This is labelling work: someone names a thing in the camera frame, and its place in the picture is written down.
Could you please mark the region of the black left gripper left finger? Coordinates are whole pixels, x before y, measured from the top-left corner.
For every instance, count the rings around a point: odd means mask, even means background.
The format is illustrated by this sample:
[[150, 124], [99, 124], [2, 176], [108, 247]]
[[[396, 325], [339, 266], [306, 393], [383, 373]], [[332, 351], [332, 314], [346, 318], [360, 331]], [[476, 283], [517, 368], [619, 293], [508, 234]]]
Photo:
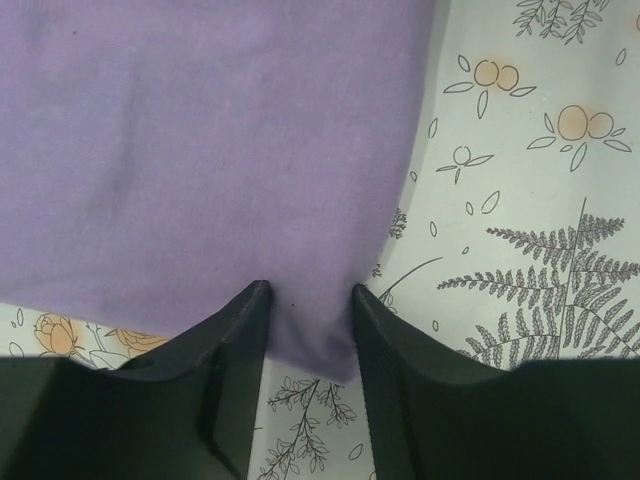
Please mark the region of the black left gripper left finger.
[[1, 361], [5, 479], [244, 479], [271, 313], [255, 281], [115, 370]]

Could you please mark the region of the lavender t shirt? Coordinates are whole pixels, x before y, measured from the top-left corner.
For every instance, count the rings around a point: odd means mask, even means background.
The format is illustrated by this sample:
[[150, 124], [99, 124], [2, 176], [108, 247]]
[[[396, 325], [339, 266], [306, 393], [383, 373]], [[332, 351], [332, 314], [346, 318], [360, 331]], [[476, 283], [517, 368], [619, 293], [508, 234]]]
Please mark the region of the lavender t shirt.
[[171, 336], [255, 280], [269, 354], [357, 370], [431, 1], [5, 1], [1, 300]]

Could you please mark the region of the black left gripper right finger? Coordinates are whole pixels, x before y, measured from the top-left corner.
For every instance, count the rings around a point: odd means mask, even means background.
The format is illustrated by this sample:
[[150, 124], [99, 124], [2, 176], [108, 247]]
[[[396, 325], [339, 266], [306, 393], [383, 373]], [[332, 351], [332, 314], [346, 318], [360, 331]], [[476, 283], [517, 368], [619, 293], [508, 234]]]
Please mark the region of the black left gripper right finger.
[[512, 371], [446, 347], [352, 292], [381, 479], [635, 479], [639, 364], [534, 361]]

